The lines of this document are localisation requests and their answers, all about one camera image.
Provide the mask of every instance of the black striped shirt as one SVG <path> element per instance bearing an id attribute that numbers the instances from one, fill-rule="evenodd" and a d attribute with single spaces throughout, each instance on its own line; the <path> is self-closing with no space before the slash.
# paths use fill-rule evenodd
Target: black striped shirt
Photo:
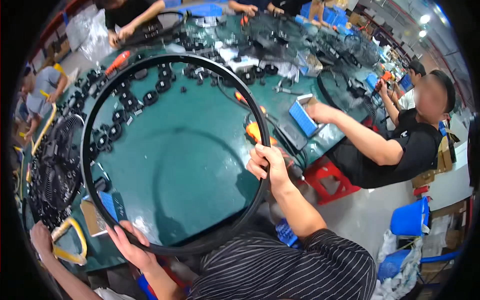
<path id="1" fill-rule="evenodd" d="M 304 250 L 259 232 L 241 234 L 202 258 L 188 300 L 369 300 L 375 263 L 356 243 L 321 229 Z"/>

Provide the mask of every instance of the green workbench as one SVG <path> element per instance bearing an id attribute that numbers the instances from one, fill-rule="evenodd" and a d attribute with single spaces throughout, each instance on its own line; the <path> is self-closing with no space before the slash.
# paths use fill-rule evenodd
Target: green workbench
<path id="1" fill-rule="evenodd" d="M 147 56 L 165 53 L 164 50 L 142 50 Z M 104 59 L 108 66 L 120 52 Z M 122 125 L 122 136 L 113 143 L 111 153 L 101 153 L 96 162 L 108 174 L 113 190 L 123 202 L 128 219 L 152 243 L 172 245 L 207 229 L 240 211 L 253 199 L 258 181 L 245 166 L 253 148 L 246 136 L 244 119 L 248 111 L 233 103 L 218 87 L 211 87 L 206 79 L 201 86 L 196 80 L 182 75 L 183 63 L 174 63 L 177 76 L 172 88 L 160 95 L 159 100 L 144 108 L 133 122 Z M 361 70 L 365 79 L 371 70 Z M 142 100 L 144 94 L 155 89 L 156 66 L 148 70 L 141 81 L 132 81 L 130 90 Z M 288 109 L 296 96 L 275 93 L 272 87 L 280 76 L 265 76 L 266 85 L 258 81 L 250 85 L 258 104 L 279 122 L 289 122 L 300 128 L 289 115 Z M 187 92 L 180 93 L 185 86 Z M 312 93 L 325 102 L 318 89 L 316 78 L 303 77 L 292 88 L 295 92 Z M 76 90 L 71 86 L 60 101 Z M 233 96 L 235 90 L 225 90 Z M 94 128 L 102 123 L 112 124 L 115 104 L 122 105 L 118 96 L 110 96 L 100 109 Z M 95 100 L 85 102 L 84 112 L 89 113 Z M 360 107 L 349 114 L 356 120 L 364 119 L 368 112 Z M 320 158 L 344 137 L 335 125 L 327 125 L 307 144 L 308 164 Z M 93 178 L 102 175 L 97 164 L 92 166 Z M 88 236 L 84 217 L 79 208 L 85 191 L 81 189 L 72 206 L 72 216 L 79 222 L 87 239 L 87 265 L 76 270 L 92 271 L 125 262 L 107 235 Z M 80 250 L 73 230 L 58 242 L 72 252 Z"/>

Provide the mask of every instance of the ceiling light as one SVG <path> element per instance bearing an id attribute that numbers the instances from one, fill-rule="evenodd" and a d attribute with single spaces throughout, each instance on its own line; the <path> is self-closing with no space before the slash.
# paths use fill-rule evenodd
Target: ceiling light
<path id="1" fill-rule="evenodd" d="M 428 21 L 430 21 L 430 16 L 427 15 L 427 14 L 424 14 L 424 15 L 420 18 L 420 24 L 427 24 Z"/>

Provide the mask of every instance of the red plastic stool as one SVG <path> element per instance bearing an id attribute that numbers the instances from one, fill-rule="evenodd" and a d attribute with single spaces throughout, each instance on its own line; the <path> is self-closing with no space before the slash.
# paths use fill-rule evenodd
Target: red plastic stool
<path id="1" fill-rule="evenodd" d="M 319 205 L 329 203 L 361 189 L 358 186 L 352 185 L 348 178 L 345 177 L 345 175 L 343 175 L 342 172 L 340 172 L 340 170 L 335 167 L 331 161 L 323 164 L 321 158 L 317 159 L 315 163 L 305 171 L 304 176 L 305 181 L 314 189 L 316 189 L 317 193 L 319 194 L 321 198 L 318 201 Z M 327 192 L 325 187 L 320 182 L 320 179 L 328 178 L 329 176 L 333 176 L 337 182 L 340 182 L 340 185 L 334 194 Z"/>

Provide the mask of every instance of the gray shirt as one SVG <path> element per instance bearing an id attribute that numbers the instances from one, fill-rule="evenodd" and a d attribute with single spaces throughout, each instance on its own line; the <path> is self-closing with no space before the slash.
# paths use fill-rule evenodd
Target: gray shirt
<path id="1" fill-rule="evenodd" d="M 28 94 L 26 101 L 28 114 L 31 117 L 34 114 L 38 114 L 43 118 L 50 111 L 52 105 L 47 102 L 47 97 L 45 97 L 40 90 L 47 94 L 55 92 L 60 74 L 61 73 L 53 67 L 46 67 L 37 74 L 35 88 Z"/>

